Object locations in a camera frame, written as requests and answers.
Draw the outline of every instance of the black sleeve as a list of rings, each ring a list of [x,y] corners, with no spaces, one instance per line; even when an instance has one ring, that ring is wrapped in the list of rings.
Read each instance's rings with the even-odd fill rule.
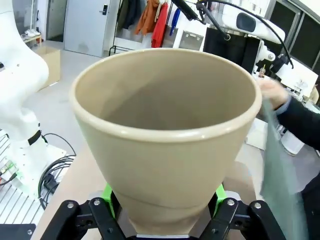
[[[279,123],[298,139],[320,150],[320,114],[310,111],[292,97],[287,110],[277,117]]]

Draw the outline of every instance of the white door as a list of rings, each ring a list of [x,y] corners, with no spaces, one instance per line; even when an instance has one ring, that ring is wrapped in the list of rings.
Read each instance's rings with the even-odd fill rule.
[[[67,0],[49,0],[46,39],[64,34]]]
[[[102,57],[110,0],[68,0],[64,49]]]

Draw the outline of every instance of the blue cuff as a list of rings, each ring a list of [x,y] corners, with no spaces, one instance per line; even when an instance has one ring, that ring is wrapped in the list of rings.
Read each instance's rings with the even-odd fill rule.
[[[281,107],[279,107],[277,110],[274,111],[275,114],[276,114],[276,115],[280,115],[280,114],[283,114],[285,111],[287,111],[290,102],[291,102],[291,96],[289,95],[289,98],[288,98],[288,100],[286,101],[286,103],[283,104]]]

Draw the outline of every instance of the doorway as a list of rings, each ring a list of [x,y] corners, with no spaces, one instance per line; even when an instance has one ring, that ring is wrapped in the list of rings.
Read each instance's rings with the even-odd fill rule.
[[[48,0],[46,19],[46,39],[55,42],[64,41],[65,19],[68,0]]]

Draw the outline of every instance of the pot rim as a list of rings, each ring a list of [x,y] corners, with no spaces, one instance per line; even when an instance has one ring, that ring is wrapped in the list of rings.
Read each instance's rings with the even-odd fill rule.
[[[105,61],[112,61],[114,58],[124,57],[125,55],[141,54],[143,52],[149,52],[149,51],[190,52],[193,54],[201,54],[201,55],[205,54],[212,58],[219,59],[220,61],[223,61],[228,65],[238,68],[243,74],[247,76],[247,78],[251,81],[255,89],[255,99],[247,111],[245,111],[244,113],[242,113],[241,115],[233,119],[230,119],[226,122],[219,123],[216,125],[211,125],[211,126],[206,126],[201,128],[185,129],[185,130],[153,130],[153,129],[142,129],[142,128],[119,125],[116,123],[103,120],[97,116],[94,116],[93,114],[85,110],[77,101],[76,88],[78,86],[79,81],[82,79],[82,77],[85,74],[87,74],[90,70],[94,69],[97,65],[100,65]],[[200,52],[200,51],[189,50],[189,49],[181,49],[181,48],[143,49],[143,50],[121,53],[121,55],[116,54],[113,56],[103,58],[100,61],[92,64],[91,66],[89,66],[88,68],[86,68],[80,73],[80,75],[72,83],[69,97],[70,97],[70,103],[72,105],[73,111],[75,112],[76,116],[79,119],[81,119],[83,122],[93,126],[95,129],[101,132],[107,133],[109,135],[113,135],[115,137],[119,137],[123,139],[130,139],[130,140],[142,141],[142,142],[155,142],[155,143],[181,143],[181,142],[204,141],[207,139],[211,139],[214,137],[231,133],[237,129],[240,129],[245,124],[252,122],[253,119],[258,114],[262,104],[262,94],[259,89],[259,86],[256,83],[256,80],[254,79],[254,77],[250,75],[245,69],[220,56],[216,56],[206,52]]]

